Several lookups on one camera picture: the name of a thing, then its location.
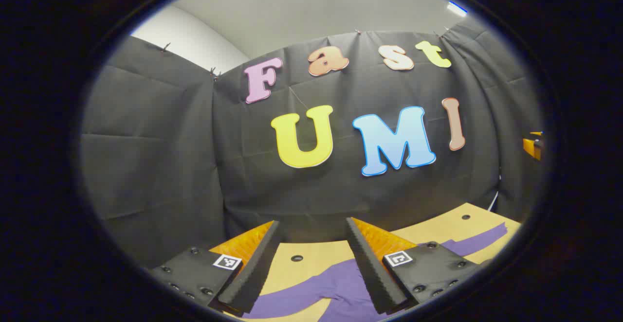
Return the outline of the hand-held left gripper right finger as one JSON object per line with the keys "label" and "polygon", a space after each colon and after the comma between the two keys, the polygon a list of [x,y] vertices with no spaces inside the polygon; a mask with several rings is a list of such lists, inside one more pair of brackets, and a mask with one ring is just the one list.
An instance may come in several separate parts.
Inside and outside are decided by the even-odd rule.
{"label": "hand-held left gripper right finger", "polygon": [[399,312],[452,290],[480,271],[438,242],[418,245],[354,217],[346,218],[347,241],[378,313]]}

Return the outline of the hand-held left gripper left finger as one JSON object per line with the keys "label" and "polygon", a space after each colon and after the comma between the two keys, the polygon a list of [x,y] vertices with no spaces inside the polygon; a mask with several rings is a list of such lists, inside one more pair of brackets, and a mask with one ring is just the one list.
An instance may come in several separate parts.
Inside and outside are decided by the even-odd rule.
{"label": "hand-held left gripper left finger", "polygon": [[147,275],[174,295],[202,309],[250,313],[282,241],[282,223],[270,220],[229,239],[187,240]]}

